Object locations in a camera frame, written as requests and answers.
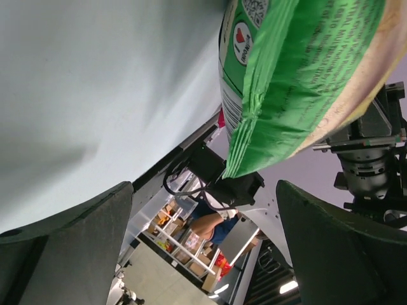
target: snack package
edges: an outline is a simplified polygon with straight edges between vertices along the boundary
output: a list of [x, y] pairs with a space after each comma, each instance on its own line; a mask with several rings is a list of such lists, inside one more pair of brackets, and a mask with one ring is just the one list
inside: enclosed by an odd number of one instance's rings
[[219, 267], [222, 269], [221, 271], [221, 278], [227, 275], [230, 270], [232, 269], [232, 266], [229, 265], [228, 261], [224, 258], [223, 254], [220, 253], [216, 259], [215, 266]]
[[219, 37], [224, 178], [363, 115], [406, 53], [407, 0], [232, 0]]

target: black cable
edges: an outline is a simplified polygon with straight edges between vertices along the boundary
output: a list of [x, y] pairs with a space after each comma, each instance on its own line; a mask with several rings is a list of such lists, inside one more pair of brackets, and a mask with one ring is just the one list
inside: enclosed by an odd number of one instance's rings
[[178, 197], [180, 197], [180, 196], [192, 196], [192, 195], [197, 194], [197, 193], [203, 193], [203, 200], [206, 202], [206, 204], [213, 211], [221, 212], [221, 211], [234, 210], [234, 208], [230, 208], [230, 207], [228, 207], [228, 208], [215, 208], [214, 206], [212, 206], [209, 203], [208, 198], [206, 197], [206, 191], [208, 190], [208, 186], [204, 186], [203, 182], [199, 179], [199, 177], [198, 177], [198, 180], [199, 180], [199, 183], [200, 183], [201, 187], [199, 187], [198, 189], [194, 189], [193, 191], [190, 191], [190, 192], [175, 192], [175, 191], [173, 191], [170, 188], [170, 186], [168, 185], [168, 178], [173, 174], [173, 171], [175, 170], [177, 165], [182, 163], [182, 161], [179, 161], [179, 162], [176, 162], [176, 161], [173, 161], [172, 165], [169, 166], [167, 172], [164, 175], [163, 187], [168, 193], [170, 193], [173, 196], [178, 196]]
[[169, 169], [167, 170], [167, 172], [164, 175], [164, 180], [163, 180], [164, 189], [173, 196], [191, 196], [191, 195], [194, 195], [196, 193], [200, 193], [200, 192], [206, 190], [206, 187], [205, 188], [201, 187], [199, 189], [196, 189], [196, 190], [190, 191], [190, 192], [175, 192], [175, 191], [171, 190], [170, 186], [168, 185], [168, 178], [173, 174], [174, 169], [176, 168], [177, 165], [181, 164], [181, 162], [182, 161], [176, 163], [174, 161], [173, 165], [169, 166]]

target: qr code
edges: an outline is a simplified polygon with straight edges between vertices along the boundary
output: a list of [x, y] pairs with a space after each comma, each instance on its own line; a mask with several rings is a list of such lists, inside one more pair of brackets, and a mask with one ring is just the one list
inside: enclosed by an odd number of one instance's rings
[[255, 27], [260, 28], [266, 17], [269, 0], [242, 0], [244, 10]]

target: cardboard box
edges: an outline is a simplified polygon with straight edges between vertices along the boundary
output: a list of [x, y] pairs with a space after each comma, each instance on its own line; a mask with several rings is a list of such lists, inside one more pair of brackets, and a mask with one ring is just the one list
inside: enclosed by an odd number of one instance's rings
[[245, 255], [247, 253], [249, 253], [255, 246], [257, 246], [259, 243], [259, 240], [257, 238], [253, 238], [252, 241], [250, 242], [250, 244], [247, 245], [246, 249], [243, 250], [242, 255]]
[[204, 248], [204, 249], [202, 250], [202, 253], [203, 253], [204, 256], [206, 256], [206, 257], [207, 257], [211, 252], [212, 252], [212, 248], [211, 248], [211, 247]]
[[[198, 235], [195, 233], [191, 233], [188, 239], [183, 243], [183, 246], [192, 254], [195, 254], [201, 244], [203, 239], [201, 239]], [[176, 254], [175, 258], [181, 262], [181, 264], [186, 264], [188, 261], [190, 261], [191, 257], [187, 255], [183, 251], [178, 251]]]
[[208, 254], [206, 254], [206, 257], [208, 257], [209, 259], [213, 259], [215, 256], [216, 250], [214, 249], [210, 249], [210, 252]]
[[204, 249], [206, 249], [206, 248], [212, 248], [212, 246], [213, 246], [214, 244], [211, 242], [211, 241], [207, 241], [206, 243], [205, 243], [205, 245], [203, 246], [203, 248]]
[[[209, 266], [210, 264], [210, 259], [208, 259], [206, 256], [203, 254], [200, 254], [198, 258], [206, 265]], [[199, 265], [197, 262], [193, 262], [190, 266], [190, 270], [194, 272], [197, 276], [202, 276], [204, 275], [206, 269], [203, 268], [201, 265]]]
[[216, 284], [221, 277], [221, 268], [214, 266], [212, 270], [215, 271], [215, 275], [208, 273], [202, 285], [202, 290], [207, 292], [213, 292], [215, 290]]
[[154, 217], [154, 219], [151, 221], [151, 223], [146, 231], [150, 234], [156, 233], [157, 230], [155, 228], [155, 224], [159, 223], [160, 221], [161, 221], [161, 219], [159, 218], [158, 215], [156, 217]]
[[157, 217], [162, 220], [162, 219], [166, 219], [168, 216], [166, 213], [164, 213], [163, 211], [159, 211], [157, 214]]
[[165, 232], [171, 236], [174, 236], [179, 230], [183, 228], [184, 225], [184, 221], [182, 221], [181, 219], [176, 219], [167, 226]]
[[175, 200], [172, 200], [169, 204], [168, 204], [168, 206], [171, 208], [171, 210], [176, 210], [177, 209], [177, 203], [176, 203], [176, 201]]

